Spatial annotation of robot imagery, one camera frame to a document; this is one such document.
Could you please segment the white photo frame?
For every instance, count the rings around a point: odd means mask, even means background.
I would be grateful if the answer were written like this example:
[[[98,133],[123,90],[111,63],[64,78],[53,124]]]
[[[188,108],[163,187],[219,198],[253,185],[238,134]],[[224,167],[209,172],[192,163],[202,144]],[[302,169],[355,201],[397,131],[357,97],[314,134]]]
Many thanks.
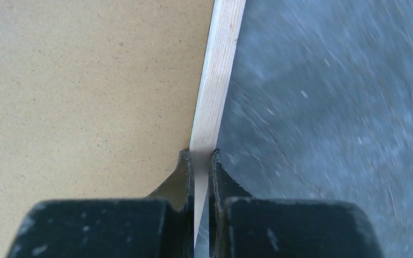
[[[27,211],[142,197],[175,167],[206,192],[244,1],[0,1],[0,257]]]

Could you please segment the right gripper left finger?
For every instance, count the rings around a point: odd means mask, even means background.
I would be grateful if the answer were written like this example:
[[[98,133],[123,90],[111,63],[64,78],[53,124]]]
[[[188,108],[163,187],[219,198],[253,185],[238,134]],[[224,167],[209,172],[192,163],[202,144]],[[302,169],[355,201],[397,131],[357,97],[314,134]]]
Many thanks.
[[[160,257],[194,256],[194,170],[187,150],[175,170],[148,196],[166,204],[161,222]]]

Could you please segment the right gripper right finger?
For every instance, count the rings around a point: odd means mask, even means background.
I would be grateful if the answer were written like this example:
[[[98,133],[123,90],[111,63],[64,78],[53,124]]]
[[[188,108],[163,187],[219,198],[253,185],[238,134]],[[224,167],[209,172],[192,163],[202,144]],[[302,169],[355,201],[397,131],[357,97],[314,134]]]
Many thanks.
[[[216,257],[218,253],[220,226],[226,199],[252,196],[225,170],[220,149],[213,150],[210,155],[208,192],[209,254],[211,257]]]

